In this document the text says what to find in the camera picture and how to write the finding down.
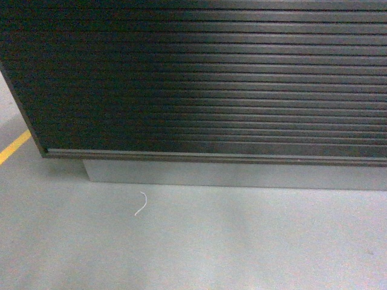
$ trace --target white string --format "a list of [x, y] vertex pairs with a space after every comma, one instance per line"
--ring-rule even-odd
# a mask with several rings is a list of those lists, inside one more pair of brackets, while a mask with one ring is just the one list
[[[141, 193], [142, 193], [143, 195], [145, 195], [145, 205], [146, 205], [146, 203], [148, 202], [148, 199], [146, 198], [146, 194], [143, 193], [143, 192], [141, 192]], [[142, 211], [142, 209], [145, 208], [145, 205], [144, 205], [142, 208], [140, 208], [139, 210], [137, 210], [137, 212], [134, 214], [134, 216], [136, 216], [137, 213], [139, 213], [140, 211]]]

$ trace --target yellow floor line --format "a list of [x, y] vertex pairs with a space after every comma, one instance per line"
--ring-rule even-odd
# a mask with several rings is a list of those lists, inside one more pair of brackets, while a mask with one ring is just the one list
[[7, 148], [0, 153], [0, 165], [19, 149], [31, 137], [31, 132], [26, 130], [18, 139], [14, 140]]

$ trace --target metal base panel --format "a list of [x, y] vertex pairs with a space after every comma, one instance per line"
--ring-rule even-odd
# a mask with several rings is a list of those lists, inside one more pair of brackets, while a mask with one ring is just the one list
[[387, 190], [387, 168], [84, 160], [91, 181], [294, 189]]

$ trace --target painted floor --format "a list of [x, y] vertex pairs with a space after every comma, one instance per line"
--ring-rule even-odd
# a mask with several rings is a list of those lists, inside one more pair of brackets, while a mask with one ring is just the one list
[[0, 198], [0, 289], [387, 289], [386, 192], [93, 183], [30, 138]]

